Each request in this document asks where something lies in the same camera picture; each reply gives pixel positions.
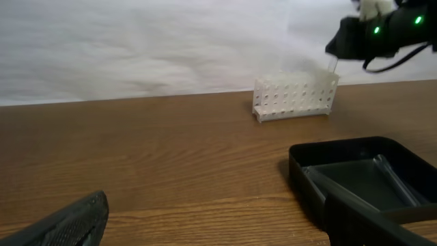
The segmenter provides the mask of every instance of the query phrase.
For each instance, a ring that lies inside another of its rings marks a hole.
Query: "black tray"
[[[386,157],[393,171],[420,201],[420,206],[404,204],[371,166],[379,154]],[[366,137],[304,143],[292,146],[289,155],[290,179],[322,229],[324,200],[302,170],[309,166],[316,167],[395,223],[437,219],[437,169],[392,139]]]

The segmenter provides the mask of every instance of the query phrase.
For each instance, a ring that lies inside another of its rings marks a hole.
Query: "wooden table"
[[[330,116],[263,124],[251,99],[0,107],[0,237],[103,189],[102,245],[328,245],[287,185],[291,145],[380,135],[437,163],[437,81],[341,86]]]

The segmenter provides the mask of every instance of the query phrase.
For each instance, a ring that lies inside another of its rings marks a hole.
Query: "green led indicator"
[[[423,22],[423,17],[422,16],[418,16],[417,18],[416,18],[416,20],[414,21],[414,23],[417,25],[417,24],[420,24],[420,23],[422,23]]]

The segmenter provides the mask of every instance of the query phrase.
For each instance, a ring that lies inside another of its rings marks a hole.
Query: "white perforated rack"
[[[259,122],[329,114],[339,76],[327,70],[278,72],[258,78],[253,110]]]

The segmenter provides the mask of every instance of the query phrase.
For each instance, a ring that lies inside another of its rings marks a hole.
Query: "white wall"
[[[349,0],[2,0],[0,105],[251,90],[280,67],[326,67],[346,14]],[[433,59],[337,72],[343,84],[435,79]]]

